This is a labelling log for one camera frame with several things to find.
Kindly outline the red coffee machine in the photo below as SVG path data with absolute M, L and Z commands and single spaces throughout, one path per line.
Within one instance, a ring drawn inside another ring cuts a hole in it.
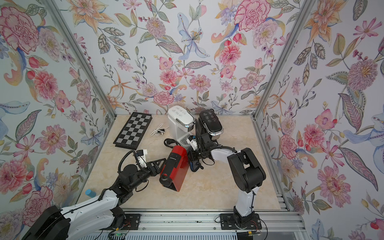
M 174 146 L 160 174 L 163 187 L 179 192 L 189 167 L 187 150 L 182 146 Z

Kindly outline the grey cleaning cloth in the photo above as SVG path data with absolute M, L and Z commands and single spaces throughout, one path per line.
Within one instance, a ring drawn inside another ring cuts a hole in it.
M 197 172 L 200 169 L 204 169 L 199 160 L 189 159 L 189 165 L 193 173 Z

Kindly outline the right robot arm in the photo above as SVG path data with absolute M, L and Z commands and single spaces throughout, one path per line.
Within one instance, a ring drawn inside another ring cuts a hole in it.
M 244 228 L 245 224 L 253 221 L 255 214 L 254 201 L 266 179 L 266 173 L 250 148 L 237 151 L 235 148 L 218 144 L 209 137 L 188 137 L 190 167 L 193 171 L 201 169 L 200 160 L 227 160 L 234 181 L 239 188 L 238 200 L 234 206 L 234 223 Z

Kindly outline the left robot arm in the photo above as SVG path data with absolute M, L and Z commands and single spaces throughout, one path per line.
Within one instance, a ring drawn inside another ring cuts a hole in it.
M 145 168 L 135 164 L 119 166 L 118 177 L 112 186 L 80 204 L 61 209 L 57 206 L 47 208 L 23 239 L 78 240 L 97 230 L 121 228 L 126 217 L 120 206 L 133 196 L 140 184 L 157 176 L 165 161 L 148 162 Z

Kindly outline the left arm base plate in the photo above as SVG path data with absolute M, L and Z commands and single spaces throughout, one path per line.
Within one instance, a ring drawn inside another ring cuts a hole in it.
M 104 228 L 105 231 L 112 230 L 138 230 L 140 224 L 141 215 L 140 214 L 125 214 L 124 217 L 118 217 L 117 220 L 114 220 L 112 225 Z

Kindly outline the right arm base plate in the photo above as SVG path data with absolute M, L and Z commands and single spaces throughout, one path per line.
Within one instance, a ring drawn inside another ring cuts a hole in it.
M 219 223 L 222 230 L 261 230 L 262 223 L 258 214 L 246 217 L 237 214 L 220 214 Z

